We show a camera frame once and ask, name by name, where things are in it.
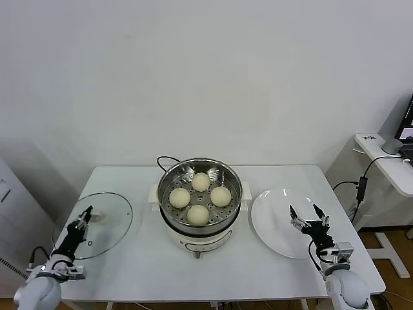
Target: wooden floor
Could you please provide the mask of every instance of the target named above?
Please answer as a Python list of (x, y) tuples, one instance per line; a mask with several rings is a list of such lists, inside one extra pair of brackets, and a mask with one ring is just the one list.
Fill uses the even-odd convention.
[[(374, 263), (379, 270), (381, 276), (386, 283), (386, 291), (390, 291), (410, 300), (413, 300), (413, 241), (405, 236), (406, 231), (389, 231), (386, 235), (392, 243), (395, 250), (400, 255), (409, 270), (412, 278), (401, 279), (392, 267), (388, 260), (374, 260)], [(365, 247), (375, 248), (380, 247), (376, 237), (372, 232), (360, 232), (361, 240)], [(393, 310), (412, 310), (413, 304), (402, 300), (392, 294), (384, 293), (388, 301), (391, 303)], [(308, 300), (310, 310), (315, 309), (316, 300)], [(277, 302), (268, 302), (273, 310), (302, 310), (299, 300), (282, 300)], [(162, 303), (162, 304), (144, 304), (152, 310), (211, 310), (209, 303)], [(241, 310), (271, 310), (264, 302), (240, 302)], [(96, 310), (105, 310), (105, 304), (96, 304)], [(0, 300), (1, 310), (15, 309), (11, 300)], [(67, 306), (61, 304), (58, 310), (69, 310)], [(138, 310), (143, 309), (135, 304), (115, 304), (114, 310)], [(239, 310), (236, 302), (232, 303), (232, 309), (229, 304), (225, 305), (225, 309), (221, 310)]]

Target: white wooden desk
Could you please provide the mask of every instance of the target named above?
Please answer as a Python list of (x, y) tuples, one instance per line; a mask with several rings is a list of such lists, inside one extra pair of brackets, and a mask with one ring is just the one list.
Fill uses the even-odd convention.
[[(371, 160), (380, 156), (389, 156), (381, 149), (385, 140), (379, 134), (356, 134), (354, 139)], [(375, 161), (375, 164), (402, 196), (413, 197), (412, 164), (404, 162), (402, 159), (385, 158)], [(374, 201), (386, 200), (386, 194), (386, 192), (382, 192), (381, 195), (374, 198)], [(360, 212), (354, 221), (354, 227), (357, 231), (368, 221), (368, 218), (364, 216), (364, 214), (370, 214), (371, 216), (378, 216), (381, 214), (381, 210), (374, 208), (374, 201), (360, 209)], [(382, 232), (377, 232), (375, 235), (383, 248), (369, 249), (368, 252), (372, 259), (389, 259), (400, 278), (409, 278), (409, 272), (386, 235)], [(413, 238), (413, 230), (408, 232), (408, 236), (409, 235), (411, 235), (410, 238)]]
[[(337, 242), (354, 247), (351, 268), (372, 293), (385, 290), (357, 232), (317, 166), (234, 167), (249, 182), (253, 199), (274, 187), (316, 196), (330, 215)], [(284, 300), (326, 297), (325, 284), (310, 260), (293, 260), (270, 250), (253, 233), (242, 212), (231, 239), (221, 248), (194, 259), (167, 235), (161, 215), (148, 201), (158, 167), (98, 167), (81, 196), (110, 191), (133, 206), (132, 226), (112, 250), (85, 260), (85, 280), (62, 285), (64, 300), (109, 302), (182, 302), (217, 300)]]

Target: power cord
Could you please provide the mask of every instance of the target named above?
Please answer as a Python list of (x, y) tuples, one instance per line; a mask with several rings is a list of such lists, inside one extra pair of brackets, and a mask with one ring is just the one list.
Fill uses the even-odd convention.
[(274, 308), (271, 307), (270, 304), (269, 304), (266, 300), (264, 300), (264, 302), (265, 302), (265, 304), (268, 306), (268, 308), (270, 308), (271, 310), (274, 310)]
[(334, 262), (332, 260), (324, 260), (320, 257), (319, 253), (316, 253), (318, 259), (320, 260), (320, 262), (326, 263), (326, 264), (334, 264)]
[(402, 156), (380, 156), (377, 158), (374, 158), (367, 166), (366, 170), (364, 171), (363, 176), (360, 177), (360, 180), (358, 182), (358, 186), (357, 186), (357, 194), (356, 194), (356, 200), (357, 200), (357, 207), (356, 210), (354, 211), (353, 214), (353, 218), (351, 219), (351, 222), (354, 221), (354, 219), (356, 218), (356, 215), (358, 213), (358, 210), (360, 208), (361, 202), (363, 202), (364, 200), (364, 196), (366, 194), (366, 189), (367, 189), (367, 181), (368, 178), (366, 178), (367, 172), (368, 170), (371, 168), (371, 166), (373, 165), (374, 162), (376, 162), (377, 160), (382, 160), (384, 158), (388, 158), (388, 159), (400, 159), (403, 158)]
[(342, 181), (340, 183), (338, 183), (335, 187), (333, 187), (333, 191), (336, 190), (336, 188), (338, 188), (340, 185), (342, 184), (354, 184), (354, 185), (359, 185), (359, 182), (357, 181)]
[(180, 162), (180, 160), (177, 160), (175, 157), (171, 157), (171, 156), (160, 156), (156, 159), (156, 163), (159, 166), (159, 168), (161, 168), (162, 170), (164, 170), (166, 172), (166, 169), (161, 165), (161, 163), (159, 162), (159, 160), (162, 160), (163, 158), (167, 158), (169, 160), (175, 160), (178, 163)]
[(396, 293), (393, 293), (393, 292), (390, 292), (390, 291), (384, 291), (383, 293), (392, 294), (392, 295), (394, 295), (394, 296), (397, 296), (397, 297), (405, 300), (406, 302), (410, 302), (411, 304), (413, 304), (413, 300), (409, 300), (409, 299), (407, 299), (407, 298), (405, 298), (405, 297), (403, 297), (403, 296), (401, 296), (401, 295), (399, 295), (399, 294), (396, 294)]
[(383, 297), (383, 299), (386, 301), (386, 304), (388, 304), (388, 306), (390, 307), (390, 310), (393, 310), (392, 304), (388, 301), (385, 295), (380, 294), (380, 297)]
[(374, 159), (370, 162), (370, 164), (367, 166), (367, 169), (366, 169), (366, 171), (364, 172), (363, 177), (364, 177), (364, 178), (366, 177), (367, 171), (370, 169), (370, 167), (373, 165), (373, 163), (374, 163), (376, 160), (382, 160), (383, 158), (403, 158), (403, 157), (402, 157), (402, 156), (380, 156), (380, 157), (374, 158)]
[(34, 258), (37, 250), (41, 250), (43, 254), (46, 256), (46, 259), (49, 259), (49, 254), (47, 254), (47, 251), (45, 250), (44, 247), (35, 247), (34, 250), (32, 251), (32, 254), (30, 255), (30, 260), (28, 261), (28, 266), (29, 268), (33, 268), (33, 263), (34, 263)]
[(313, 264), (316, 266), (316, 269), (318, 272), (321, 272), (321, 267), (319, 266), (319, 264), (316, 262), (316, 260), (314, 259), (314, 257), (311, 254), (311, 245), (314, 243), (313, 240), (311, 240), (311, 242), (308, 244), (308, 255), (310, 255), (310, 258), (313, 262)]
[(381, 294), (372, 295), (371, 301), (373, 303), (374, 309), (377, 310), (389, 310), (392, 307), (392, 305), (390, 305), (389, 308), (389, 306), (387, 305), (388, 302), (383, 298)]

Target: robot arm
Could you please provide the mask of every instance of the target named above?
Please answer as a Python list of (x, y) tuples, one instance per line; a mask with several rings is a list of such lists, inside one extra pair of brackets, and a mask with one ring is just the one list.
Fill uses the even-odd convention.
[[(370, 292), (366, 282), (356, 273), (350, 271), (349, 258), (353, 253), (350, 243), (334, 243), (327, 234), (330, 229), (329, 217), (317, 206), (314, 210), (320, 220), (305, 221), (298, 217), (290, 205), (291, 224), (311, 237), (308, 246), (311, 259), (317, 270), (323, 276), (325, 287), (335, 310), (374, 310), (370, 299)], [(316, 245), (316, 256), (320, 260), (317, 264), (311, 255), (311, 245)]]
[(47, 263), (34, 269), (29, 264), (31, 274), (14, 295), (18, 310), (54, 310), (61, 301), (60, 283), (86, 277), (83, 266), (73, 266), (73, 261), (77, 247), (86, 240), (92, 209), (90, 206), (68, 225), (65, 239)]

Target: computer monitor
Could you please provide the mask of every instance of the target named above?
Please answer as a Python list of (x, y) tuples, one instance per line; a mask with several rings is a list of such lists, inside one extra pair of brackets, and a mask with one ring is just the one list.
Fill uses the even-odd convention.
[(395, 138), (403, 143), (413, 143), (413, 96)]

